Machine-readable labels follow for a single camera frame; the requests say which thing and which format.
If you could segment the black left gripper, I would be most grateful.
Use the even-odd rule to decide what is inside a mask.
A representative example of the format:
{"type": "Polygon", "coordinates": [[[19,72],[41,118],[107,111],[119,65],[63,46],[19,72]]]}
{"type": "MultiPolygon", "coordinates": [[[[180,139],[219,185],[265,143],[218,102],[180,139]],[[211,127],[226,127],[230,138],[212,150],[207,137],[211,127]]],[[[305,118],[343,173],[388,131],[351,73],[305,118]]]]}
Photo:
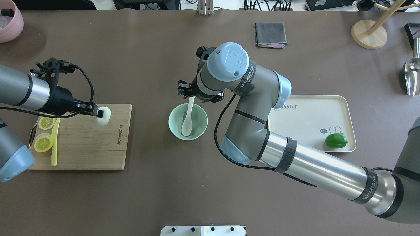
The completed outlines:
{"type": "Polygon", "coordinates": [[[68,89],[60,86],[55,86],[51,90],[46,103],[46,113],[55,116],[62,116],[70,112],[96,117],[98,108],[99,106],[95,103],[75,100],[68,89]]]}

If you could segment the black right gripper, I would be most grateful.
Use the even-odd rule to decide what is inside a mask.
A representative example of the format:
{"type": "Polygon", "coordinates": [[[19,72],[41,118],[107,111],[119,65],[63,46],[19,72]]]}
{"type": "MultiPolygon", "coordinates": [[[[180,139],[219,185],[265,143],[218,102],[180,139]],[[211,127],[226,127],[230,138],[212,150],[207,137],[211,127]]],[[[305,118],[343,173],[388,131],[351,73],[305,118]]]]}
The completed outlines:
{"type": "Polygon", "coordinates": [[[184,99],[196,97],[202,103],[217,103],[224,100],[225,82],[213,78],[212,76],[196,76],[192,82],[187,83],[183,80],[178,81],[177,93],[184,99]]]}

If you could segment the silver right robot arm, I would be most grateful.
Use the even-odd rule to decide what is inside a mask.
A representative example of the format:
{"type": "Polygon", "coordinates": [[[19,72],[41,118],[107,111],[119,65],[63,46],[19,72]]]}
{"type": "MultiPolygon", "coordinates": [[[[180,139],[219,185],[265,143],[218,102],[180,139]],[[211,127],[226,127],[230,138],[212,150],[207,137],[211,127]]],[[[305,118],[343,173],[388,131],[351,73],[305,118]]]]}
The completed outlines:
{"type": "Polygon", "coordinates": [[[228,161],[245,168],[273,171],[322,188],[363,205],[370,214],[392,222],[418,224],[419,119],[391,172],[360,167],[281,136],[265,128],[271,110],[290,98],[291,82],[250,60],[235,42],[199,47],[198,70],[192,82],[178,82],[178,94],[217,103],[224,90],[240,96],[222,144],[214,141],[228,161]]]}

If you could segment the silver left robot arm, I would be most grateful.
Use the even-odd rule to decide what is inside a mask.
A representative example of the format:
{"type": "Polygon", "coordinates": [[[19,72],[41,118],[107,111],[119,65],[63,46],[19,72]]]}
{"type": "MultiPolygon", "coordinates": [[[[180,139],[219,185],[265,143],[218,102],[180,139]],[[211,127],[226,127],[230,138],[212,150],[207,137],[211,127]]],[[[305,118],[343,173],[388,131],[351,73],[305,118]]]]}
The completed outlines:
{"type": "MultiPolygon", "coordinates": [[[[6,104],[1,109],[51,118],[90,115],[96,117],[97,124],[108,124],[111,112],[107,107],[93,103],[94,89],[90,79],[87,82],[91,95],[87,102],[74,99],[68,89],[57,84],[60,73],[73,73],[81,67],[54,58],[37,66],[39,70],[32,69],[30,74],[25,74],[1,65],[0,100],[6,104]]],[[[33,166],[35,158],[3,120],[0,137],[0,179],[6,182],[33,166]]]]}

